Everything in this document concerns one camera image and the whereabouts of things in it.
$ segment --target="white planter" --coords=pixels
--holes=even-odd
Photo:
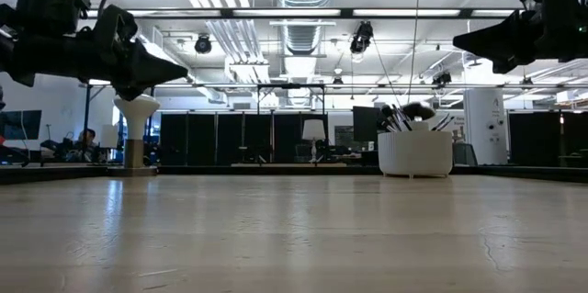
[[[451,133],[387,132],[378,135],[379,169],[385,175],[449,175],[453,167]]]

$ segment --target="monitor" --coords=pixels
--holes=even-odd
[[[377,141],[379,108],[353,107],[353,139],[354,141]]]
[[[39,138],[40,116],[40,110],[0,112],[0,136],[7,141],[36,140]]]

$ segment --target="person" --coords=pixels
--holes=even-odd
[[[85,152],[84,156],[82,156],[82,151],[84,148],[84,135],[85,135]],[[65,156],[66,162],[72,163],[79,163],[79,162],[86,162],[91,163],[93,162],[94,158],[94,151],[97,145],[94,143],[94,138],[96,137],[96,132],[92,129],[87,129],[82,132],[77,137],[77,141],[73,144],[73,149],[67,153]]]
[[[96,145],[94,144],[95,137],[96,132],[94,130],[88,129],[85,131],[85,144],[87,145],[87,148],[96,147]],[[80,143],[80,147],[84,143],[84,131],[80,132],[80,134],[78,135],[77,142]]]

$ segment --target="camera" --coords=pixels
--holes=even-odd
[[[519,0],[501,24],[453,38],[455,47],[489,59],[494,73],[508,73],[539,59],[588,58],[586,0]]]
[[[93,29],[76,31],[88,18],[90,0],[17,0],[0,5],[0,71],[26,86],[36,73],[110,81],[119,96],[131,101],[148,87],[185,78],[187,69],[151,55],[135,38],[139,27],[124,9],[98,8]]]
[[[198,40],[196,41],[196,45],[194,45],[194,50],[196,50],[196,53],[199,53],[199,54],[210,53],[210,51],[212,50],[212,44],[210,44],[209,38],[210,38],[209,34],[198,35]]]
[[[371,27],[369,21],[361,21],[356,34],[351,41],[351,48],[349,49],[353,54],[365,52],[370,44],[370,39],[374,37],[374,29]]]

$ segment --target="lamp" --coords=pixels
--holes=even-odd
[[[304,131],[302,139],[312,141],[312,160],[311,163],[317,163],[316,160],[316,141],[326,139],[324,135],[324,126],[321,119],[307,119],[304,121]]]

